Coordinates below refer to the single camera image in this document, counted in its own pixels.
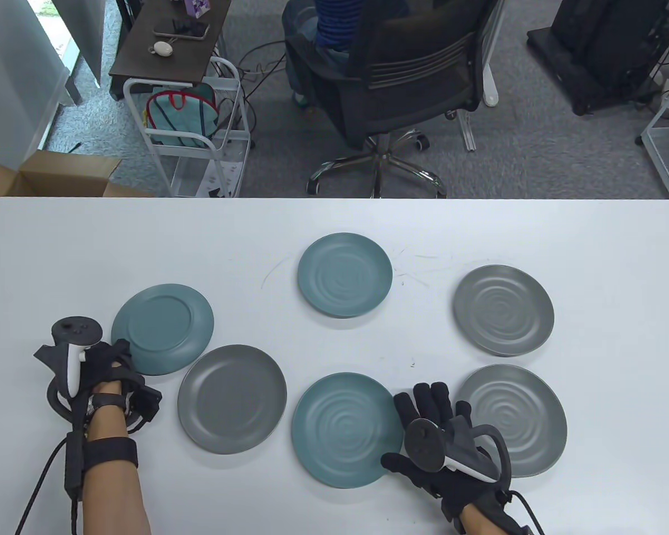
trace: teal bag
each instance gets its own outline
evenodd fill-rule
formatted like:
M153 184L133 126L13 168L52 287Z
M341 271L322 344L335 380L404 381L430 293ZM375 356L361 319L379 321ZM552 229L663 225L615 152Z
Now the teal bag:
M198 84L181 91L160 91L146 102L146 126L158 130L190 132L212 139L218 130L218 106L215 92L208 84ZM152 135L160 145L206 148L192 138Z

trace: smartphone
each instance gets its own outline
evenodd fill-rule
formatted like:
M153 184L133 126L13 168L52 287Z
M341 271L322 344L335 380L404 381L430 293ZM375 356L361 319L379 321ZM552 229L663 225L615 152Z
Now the smartphone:
M154 35L201 41L208 33L208 28L210 25L207 23L188 18L162 18L154 26Z

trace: black glove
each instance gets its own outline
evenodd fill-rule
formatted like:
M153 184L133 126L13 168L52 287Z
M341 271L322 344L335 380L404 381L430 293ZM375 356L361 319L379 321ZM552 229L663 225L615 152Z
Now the black glove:
M426 418L444 429L451 429L447 422L454 417L454 412L449 400L449 389L444 383L435 382L430 387L426 383L419 383L414 387L414 399L418 412L408 394L401 393L394 397L396 412L399 413L404 430L416 418ZM456 415L463 416L471 425L471 406L467 402L456 403ZM381 466L408 477L420 489L435 498L441 498L441 510L449 522L459 517L467 505L480 504L482 514L506 533L523 533L523 528L503 512L503 506L496 496L498 486L495 483L484 483L459 470L451 471L447 468L432 474L419 469L409 457L398 453L381 456Z

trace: teal plate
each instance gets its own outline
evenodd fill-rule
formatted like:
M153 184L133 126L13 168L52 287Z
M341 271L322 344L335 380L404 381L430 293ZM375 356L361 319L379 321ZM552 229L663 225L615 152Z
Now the teal plate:
M146 288L126 301L112 325L112 342L129 342L134 367L165 375L196 360L213 335L213 311L199 292L180 284Z
M384 250L359 234L330 234L314 242L297 267L297 285L310 305L335 318L377 308L391 288Z
M300 398L292 445L302 466L322 483L355 489L385 474L380 458L404 439L390 392L358 373L328 375Z

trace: black office chair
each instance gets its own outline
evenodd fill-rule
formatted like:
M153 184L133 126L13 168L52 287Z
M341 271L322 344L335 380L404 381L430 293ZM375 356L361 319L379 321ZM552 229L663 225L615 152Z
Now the black office chair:
M484 29L503 0L449 0L427 13L381 21L387 0L367 0L350 59L341 74L302 35L287 39L288 56L310 103L324 109L347 145L363 154L323 163L307 181L319 193L326 173L373 162L372 197L381 194L381 176L392 165L431 184L446 198L441 178L391 151L416 140L429 141L412 128L393 143L391 132L454 110L474 111L483 95Z

